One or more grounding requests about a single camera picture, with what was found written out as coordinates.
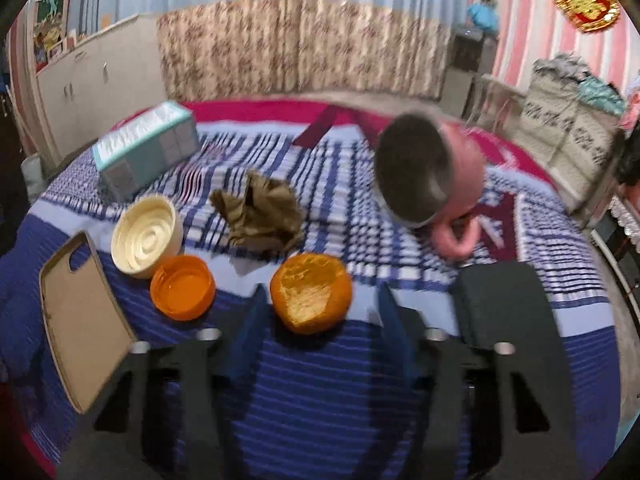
beige patterned curtain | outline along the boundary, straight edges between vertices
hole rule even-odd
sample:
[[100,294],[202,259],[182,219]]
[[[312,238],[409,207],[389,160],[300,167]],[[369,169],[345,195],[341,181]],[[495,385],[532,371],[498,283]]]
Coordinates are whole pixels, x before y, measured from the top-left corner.
[[321,89],[437,97],[450,29],[333,0],[222,0],[158,20],[170,98]]

white cabinet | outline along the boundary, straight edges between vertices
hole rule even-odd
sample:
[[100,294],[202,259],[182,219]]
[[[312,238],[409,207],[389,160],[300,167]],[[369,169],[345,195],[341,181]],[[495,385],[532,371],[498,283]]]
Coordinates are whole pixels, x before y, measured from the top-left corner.
[[88,38],[38,74],[56,163],[123,118],[166,99],[156,20],[135,16]]

cream plastic lid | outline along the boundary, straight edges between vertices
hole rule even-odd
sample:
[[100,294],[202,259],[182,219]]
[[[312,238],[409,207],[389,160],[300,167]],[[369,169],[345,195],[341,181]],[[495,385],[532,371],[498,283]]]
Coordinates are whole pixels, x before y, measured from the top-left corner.
[[150,277],[161,260],[178,253],[181,241],[182,224],[171,201],[161,195],[147,196],[131,205],[118,221],[111,238],[111,257],[121,272]]

orange bottle cap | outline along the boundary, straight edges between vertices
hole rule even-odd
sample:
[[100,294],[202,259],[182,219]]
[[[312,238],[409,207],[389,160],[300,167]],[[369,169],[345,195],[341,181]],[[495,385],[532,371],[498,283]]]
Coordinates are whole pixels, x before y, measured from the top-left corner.
[[150,291],[160,312],[176,321],[190,321],[210,307],[216,295],[216,282],[203,260],[181,254],[158,267]]

chair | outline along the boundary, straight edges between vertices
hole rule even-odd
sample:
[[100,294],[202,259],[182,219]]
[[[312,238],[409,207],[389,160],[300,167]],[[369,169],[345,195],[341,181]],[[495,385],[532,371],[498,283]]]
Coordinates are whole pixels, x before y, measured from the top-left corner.
[[600,220],[615,190],[625,136],[618,118],[578,101],[577,86],[535,76],[528,92],[489,75],[478,77],[468,126],[526,150],[558,185],[582,229]]

